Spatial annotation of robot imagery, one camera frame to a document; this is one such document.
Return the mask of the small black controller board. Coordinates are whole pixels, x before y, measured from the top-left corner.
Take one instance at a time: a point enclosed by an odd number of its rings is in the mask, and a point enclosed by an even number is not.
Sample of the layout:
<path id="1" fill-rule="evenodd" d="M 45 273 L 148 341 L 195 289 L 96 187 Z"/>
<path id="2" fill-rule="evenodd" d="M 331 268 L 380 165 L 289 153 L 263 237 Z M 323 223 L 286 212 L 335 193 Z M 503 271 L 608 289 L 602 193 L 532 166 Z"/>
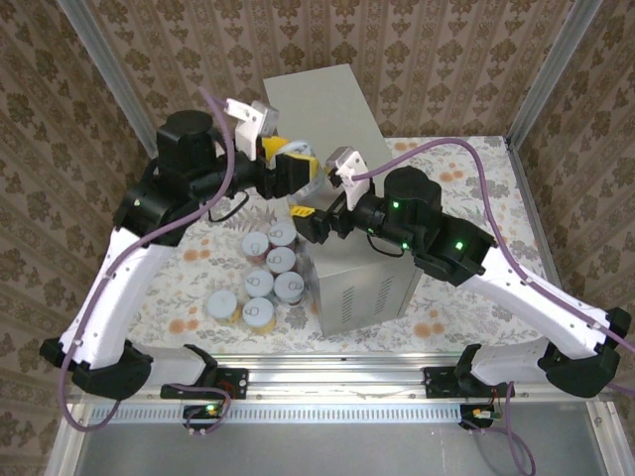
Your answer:
<path id="1" fill-rule="evenodd" d="M 218 420 L 224 411 L 224 404 L 208 403 L 203 405 L 185 405 L 183 408 L 183 419 L 193 420 Z"/>
<path id="2" fill-rule="evenodd" d="M 489 428 L 496 421 L 501 420 L 501 413 L 492 406 L 462 404 L 459 406 L 459 411 L 459 425 L 464 429 Z"/>

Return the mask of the floral tablecloth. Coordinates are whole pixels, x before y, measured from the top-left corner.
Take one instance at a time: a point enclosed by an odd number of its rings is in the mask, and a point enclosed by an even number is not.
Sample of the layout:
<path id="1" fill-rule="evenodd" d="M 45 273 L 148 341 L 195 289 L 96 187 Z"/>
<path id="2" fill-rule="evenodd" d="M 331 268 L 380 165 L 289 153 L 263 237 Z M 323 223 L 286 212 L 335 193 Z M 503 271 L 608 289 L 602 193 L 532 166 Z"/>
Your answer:
<path id="1" fill-rule="evenodd" d="M 508 154 L 499 137 L 470 137 L 464 147 L 434 148 L 411 159 L 438 182 L 444 210 L 480 227 L 490 204 L 517 261 L 546 278 L 536 239 Z M 220 290 L 245 299 L 248 270 L 240 244 L 250 231 L 267 231 L 288 215 L 285 200 L 222 200 L 212 215 L 191 226 L 177 252 L 150 284 L 134 316 L 134 342 L 162 348 L 194 344 L 213 354 L 458 352 L 470 343 L 504 345 L 528 341 L 535 330 L 492 300 L 421 278 L 398 319 L 326 337 L 316 303 L 306 298 L 276 311 L 275 328 L 258 335 L 243 323 L 217 323 L 205 310 Z"/>

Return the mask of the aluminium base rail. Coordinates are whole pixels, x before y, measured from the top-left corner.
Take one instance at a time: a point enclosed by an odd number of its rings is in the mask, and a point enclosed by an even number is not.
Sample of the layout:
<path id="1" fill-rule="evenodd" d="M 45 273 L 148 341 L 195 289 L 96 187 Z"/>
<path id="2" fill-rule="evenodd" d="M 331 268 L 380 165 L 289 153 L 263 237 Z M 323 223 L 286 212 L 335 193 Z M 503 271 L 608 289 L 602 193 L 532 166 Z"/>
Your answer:
<path id="1" fill-rule="evenodd" d="M 430 399 L 491 398 L 502 395 L 508 378 L 490 383 L 473 375 L 472 360 L 479 346 L 470 345 L 459 357 L 442 355 L 225 355 L 204 350 L 134 347 L 125 342 L 119 360 L 96 368 L 67 358 L 60 346 L 41 356 L 71 374 L 84 392 L 122 402 L 158 389 L 164 400 L 244 400 L 260 385 L 309 387 L 359 385 L 424 387 Z"/>

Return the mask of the aluminium table side rail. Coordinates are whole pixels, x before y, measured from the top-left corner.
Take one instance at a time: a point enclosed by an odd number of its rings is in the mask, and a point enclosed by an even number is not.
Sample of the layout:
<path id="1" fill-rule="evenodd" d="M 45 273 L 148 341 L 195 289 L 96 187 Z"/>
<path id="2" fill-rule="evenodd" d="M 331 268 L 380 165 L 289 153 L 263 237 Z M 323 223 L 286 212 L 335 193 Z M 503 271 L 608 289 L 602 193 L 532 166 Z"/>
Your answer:
<path id="1" fill-rule="evenodd" d="M 508 149 L 508 154 L 547 277 L 542 279 L 522 267 L 520 271 L 532 279 L 527 285 L 519 277 L 507 279 L 497 274 L 476 289 L 547 336 L 567 357 L 587 358 L 593 354 L 595 331 L 573 313 L 577 309 L 576 300 L 558 287 L 555 264 L 520 158 L 513 148 Z"/>

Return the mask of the pink labelled food can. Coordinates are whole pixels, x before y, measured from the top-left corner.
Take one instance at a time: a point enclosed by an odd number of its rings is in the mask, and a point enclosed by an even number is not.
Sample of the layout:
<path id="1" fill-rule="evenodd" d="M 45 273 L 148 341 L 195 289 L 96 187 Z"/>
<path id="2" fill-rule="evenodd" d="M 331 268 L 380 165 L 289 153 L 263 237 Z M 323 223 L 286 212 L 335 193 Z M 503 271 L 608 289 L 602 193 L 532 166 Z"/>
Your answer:
<path id="1" fill-rule="evenodd" d="M 241 242 L 241 250 L 245 258 L 254 265 L 260 265 L 266 261 L 270 248 L 268 236 L 260 231 L 247 233 Z"/>
<path id="2" fill-rule="evenodd" d="M 296 272 L 280 274 L 274 281 L 274 294 L 285 304 L 298 305 L 305 293 L 304 278 Z"/>
<path id="3" fill-rule="evenodd" d="M 296 249 L 298 242 L 298 233 L 295 226 L 288 221 L 280 221 L 273 224 L 267 236 L 273 248 L 289 248 Z"/>

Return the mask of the aluminium frame post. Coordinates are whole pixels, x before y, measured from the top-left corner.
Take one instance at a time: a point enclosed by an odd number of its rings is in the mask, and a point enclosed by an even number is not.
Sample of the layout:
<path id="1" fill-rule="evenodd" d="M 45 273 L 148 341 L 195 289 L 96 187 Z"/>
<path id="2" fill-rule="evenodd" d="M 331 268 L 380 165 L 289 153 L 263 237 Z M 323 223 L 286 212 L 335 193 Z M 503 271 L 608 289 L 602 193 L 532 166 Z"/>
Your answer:
<path id="1" fill-rule="evenodd" d="M 529 135 L 602 3 L 603 0 L 574 0 L 510 126 L 507 140 L 511 147 L 519 149 Z"/>
<path id="2" fill-rule="evenodd" d="M 158 148 L 155 126 L 126 76 L 123 62 L 116 57 L 89 7 L 83 0 L 57 2 L 123 111 L 137 139 L 148 156 L 156 158 Z"/>

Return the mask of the grey metal panel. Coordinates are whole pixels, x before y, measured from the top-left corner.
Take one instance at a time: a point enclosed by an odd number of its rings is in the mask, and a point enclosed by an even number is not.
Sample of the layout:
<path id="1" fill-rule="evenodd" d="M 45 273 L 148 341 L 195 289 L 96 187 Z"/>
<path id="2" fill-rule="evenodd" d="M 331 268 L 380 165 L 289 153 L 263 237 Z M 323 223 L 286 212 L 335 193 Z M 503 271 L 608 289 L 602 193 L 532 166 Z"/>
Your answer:
<path id="1" fill-rule="evenodd" d="M 45 476 L 635 476 L 609 402 L 513 403 L 503 423 L 227 423 L 191 436 L 183 423 L 62 426 Z"/>

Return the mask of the yellow labelled food can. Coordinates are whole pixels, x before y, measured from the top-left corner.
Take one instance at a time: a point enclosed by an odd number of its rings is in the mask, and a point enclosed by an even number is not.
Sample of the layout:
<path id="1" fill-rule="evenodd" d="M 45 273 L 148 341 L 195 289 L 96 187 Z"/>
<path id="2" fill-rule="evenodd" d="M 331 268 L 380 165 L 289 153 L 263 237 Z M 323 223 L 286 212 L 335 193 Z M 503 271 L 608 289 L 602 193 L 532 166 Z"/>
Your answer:
<path id="1" fill-rule="evenodd" d="M 220 290 L 213 293 L 206 302 L 205 310 L 217 323 L 234 324 L 240 317 L 240 307 L 234 292 Z"/>
<path id="2" fill-rule="evenodd" d="M 266 334 L 276 324 L 274 306 L 264 297 L 254 297 L 244 304 L 242 319 L 255 333 Z"/>

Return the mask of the grey metal box counter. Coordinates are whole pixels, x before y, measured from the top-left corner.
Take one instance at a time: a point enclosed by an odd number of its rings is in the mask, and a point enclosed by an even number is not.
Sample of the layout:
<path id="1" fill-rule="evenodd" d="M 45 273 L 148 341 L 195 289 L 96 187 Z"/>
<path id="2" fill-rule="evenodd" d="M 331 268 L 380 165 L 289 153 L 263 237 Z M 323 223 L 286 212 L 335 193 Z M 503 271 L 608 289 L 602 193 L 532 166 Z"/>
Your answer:
<path id="1" fill-rule="evenodd" d="M 325 162 L 339 147 L 358 151 L 369 169 L 392 156 L 347 64 L 270 77 L 268 100 L 280 112 L 279 134 L 305 140 Z M 396 247 L 360 230 L 303 245 L 309 289 L 324 336 L 403 316 L 422 276 Z"/>

